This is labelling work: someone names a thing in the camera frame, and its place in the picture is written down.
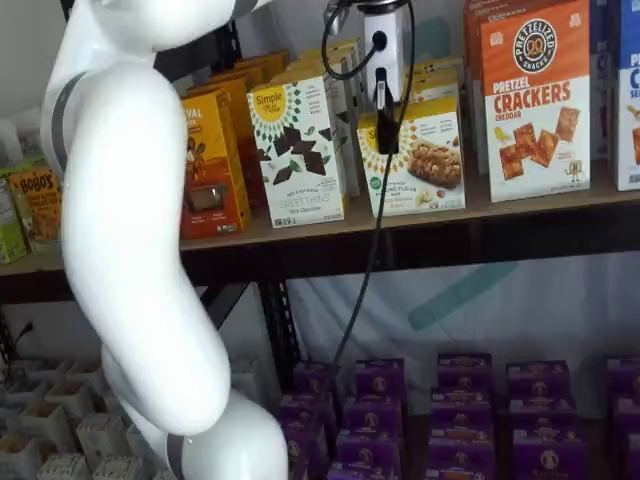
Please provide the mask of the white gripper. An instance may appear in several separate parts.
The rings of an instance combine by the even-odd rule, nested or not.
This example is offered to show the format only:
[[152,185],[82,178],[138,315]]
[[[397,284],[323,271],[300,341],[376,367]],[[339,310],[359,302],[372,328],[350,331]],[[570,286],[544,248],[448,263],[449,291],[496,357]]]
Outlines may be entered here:
[[382,33],[386,38],[385,47],[376,50],[365,67],[367,96],[377,111],[377,146],[381,154],[398,152],[399,125],[395,107],[404,95],[409,55],[405,38],[409,35],[409,27],[408,11],[364,14],[366,53],[374,48],[376,33]]

